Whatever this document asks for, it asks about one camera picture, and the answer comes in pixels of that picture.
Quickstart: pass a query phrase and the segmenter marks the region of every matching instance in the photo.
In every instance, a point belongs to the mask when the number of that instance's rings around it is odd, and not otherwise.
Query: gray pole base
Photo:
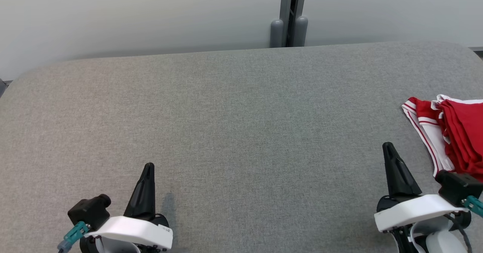
[[[276,19],[270,24],[270,47],[281,48],[281,38],[283,35],[283,21]]]
[[[300,16],[295,19],[293,47],[303,47],[305,45],[305,35],[307,34],[308,25],[309,19],[305,16]]]

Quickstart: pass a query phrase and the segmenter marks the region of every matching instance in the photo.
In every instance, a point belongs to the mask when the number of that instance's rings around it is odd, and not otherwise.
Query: cable
[[[466,247],[468,248],[468,253],[473,253],[473,249],[471,248],[471,244],[469,243],[468,235],[466,235],[465,230],[461,225],[458,223],[456,219],[451,217],[451,215],[444,215],[444,217],[448,218],[455,226],[458,227],[459,232],[463,236],[463,239],[465,240]]]

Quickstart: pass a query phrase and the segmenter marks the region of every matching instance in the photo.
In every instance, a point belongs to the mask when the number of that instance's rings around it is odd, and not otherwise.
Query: white wall
[[[265,48],[280,0],[0,0],[0,78],[42,64]]]
[[[481,0],[305,0],[306,46],[442,40],[483,46]]]

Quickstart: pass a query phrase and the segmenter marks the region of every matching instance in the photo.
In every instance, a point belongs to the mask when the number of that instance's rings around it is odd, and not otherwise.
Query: gray fabric surface
[[[0,99],[2,251],[54,252],[82,198],[105,193],[122,215],[153,162],[173,252],[395,252],[373,217],[387,194],[382,143],[394,143],[424,193],[439,188],[401,104],[483,98],[482,86],[481,60],[439,42],[36,69]],[[482,231],[480,219],[468,229],[476,252]]]

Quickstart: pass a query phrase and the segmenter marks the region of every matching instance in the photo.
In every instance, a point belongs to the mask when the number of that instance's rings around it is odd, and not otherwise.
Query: folded clothing
[[[402,108],[429,150],[434,177],[444,169],[483,181],[483,100],[411,97]]]

